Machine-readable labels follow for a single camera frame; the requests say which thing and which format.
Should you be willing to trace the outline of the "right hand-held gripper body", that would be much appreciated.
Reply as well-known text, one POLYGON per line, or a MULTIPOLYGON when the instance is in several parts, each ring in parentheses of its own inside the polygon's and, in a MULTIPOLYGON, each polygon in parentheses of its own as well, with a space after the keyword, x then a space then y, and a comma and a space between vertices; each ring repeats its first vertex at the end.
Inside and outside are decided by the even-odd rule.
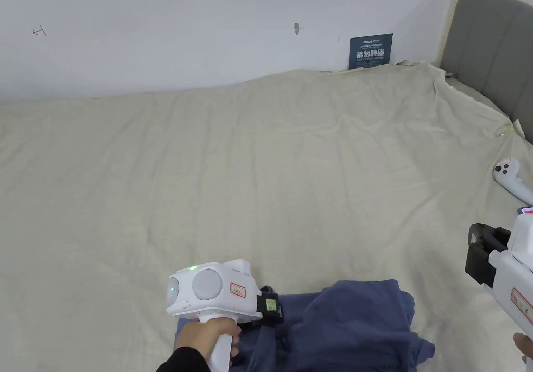
POLYGON ((489 263, 496 270, 491 295, 532 338, 532 214, 516 218, 507 250, 491 252, 489 263))

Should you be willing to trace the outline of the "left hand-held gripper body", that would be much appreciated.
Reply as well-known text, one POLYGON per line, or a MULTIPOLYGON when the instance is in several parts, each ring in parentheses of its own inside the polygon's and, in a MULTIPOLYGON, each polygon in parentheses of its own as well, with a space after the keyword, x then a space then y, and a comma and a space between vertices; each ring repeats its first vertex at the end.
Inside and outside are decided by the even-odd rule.
POLYGON ((186 323, 230 318, 238 324, 262 318, 256 296, 262 292, 251 275, 250 263, 236 259, 187 267, 168 279, 166 312, 178 318, 178 331, 186 323))

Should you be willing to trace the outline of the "person's left hand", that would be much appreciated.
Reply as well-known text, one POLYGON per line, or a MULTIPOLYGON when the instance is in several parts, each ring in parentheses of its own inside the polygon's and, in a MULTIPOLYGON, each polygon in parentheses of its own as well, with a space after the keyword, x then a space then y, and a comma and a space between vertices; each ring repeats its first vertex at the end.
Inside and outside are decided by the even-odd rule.
POLYGON ((240 333, 240 327, 234 320, 229 318, 213 318, 205 323, 193 321, 187 323, 181 330, 174 349, 192 348, 208 361, 219 337, 227 335, 232 340, 229 358, 233 358, 239 354, 237 345, 240 341, 240 333))

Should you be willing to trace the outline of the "person's right hand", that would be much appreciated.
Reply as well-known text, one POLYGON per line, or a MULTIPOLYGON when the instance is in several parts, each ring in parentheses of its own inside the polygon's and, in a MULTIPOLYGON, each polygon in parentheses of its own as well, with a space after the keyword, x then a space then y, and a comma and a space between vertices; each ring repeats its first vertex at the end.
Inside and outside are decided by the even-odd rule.
POLYGON ((521 353, 528 358, 533 358, 533 342, 529 336, 517 332, 513 335, 513 341, 521 353))

